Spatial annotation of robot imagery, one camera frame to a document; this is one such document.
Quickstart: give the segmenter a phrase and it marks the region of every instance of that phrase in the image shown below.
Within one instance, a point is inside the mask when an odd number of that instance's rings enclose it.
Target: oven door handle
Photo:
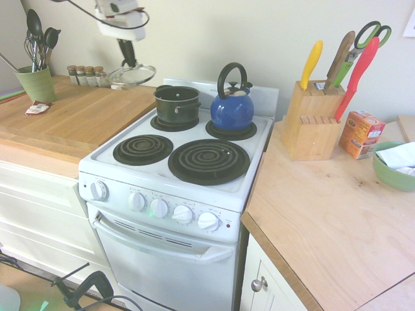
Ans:
[[[207,251],[203,254],[198,253],[184,253],[180,251],[171,251],[167,249],[161,249],[153,245],[142,243],[141,241],[134,240],[129,236],[126,236],[118,231],[114,231],[107,225],[104,225],[100,221],[94,221],[93,226],[100,229],[105,235],[109,236],[113,240],[122,243],[125,246],[142,251],[149,255],[154,255],[166,259],[172,259],[182,262],[192,262],[194,264],[211,264],[218,262],[222,259],[226,259],[233,255],[233,251],[230,248],[211,245]]]

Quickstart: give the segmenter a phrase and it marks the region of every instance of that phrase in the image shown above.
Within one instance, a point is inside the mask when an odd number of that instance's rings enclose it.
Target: burner drip pan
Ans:
[[[213,124],[212,121],[209,121],[206,124],[206,131],[210,135],[219,139],[225,139],[227,141],[243,141],[244,139],[251,138],[256,134],[257,126],[255,123],[251,122],[249,127],[244,130],[229,131],[218,128]]]
[[[173,143],[159,135],[134,136],[119,143],[113,151],[115,160],[127,165],[149,165],[165,159]]]
[[[199,123],[199,118],[187,123],[169,123],[155,116],[150,124],[153,128],[163,132],[181,132],[194,128]]]
[[[169,158],[170,171],[180,180],[197,185],[220,185],[242,176],[249,155],[237,144],[219,139],[191,141]]]

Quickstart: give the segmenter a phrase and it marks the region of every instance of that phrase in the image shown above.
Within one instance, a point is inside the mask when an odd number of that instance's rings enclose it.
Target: green bowl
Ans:
[[[415,177],[400,173],[388,167],[376,154],[376,151],[386,150],[399,146],[403,143],[397,141],[387,141],[385,143],[379,143],[373,149],[373,169],[377,177],[386,183],[388,186],[401,191],[415,191]]]

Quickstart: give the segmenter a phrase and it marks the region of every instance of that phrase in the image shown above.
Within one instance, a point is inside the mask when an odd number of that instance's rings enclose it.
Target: green utensil holder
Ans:
[[[49,67],[34,73],[32,73],[31,66],[20,68],[19,71],[20,73],[16,73],[16,76],[33,102],[35,100],[40,102],[54,102],[56,100]]]

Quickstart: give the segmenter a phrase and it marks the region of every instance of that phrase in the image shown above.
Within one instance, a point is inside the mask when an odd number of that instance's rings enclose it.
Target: pot lid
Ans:
[[[156,68],[149,65],[121,67],[110,74],[110,81],[118,86],[136,86],[151,80],[155,74]]]

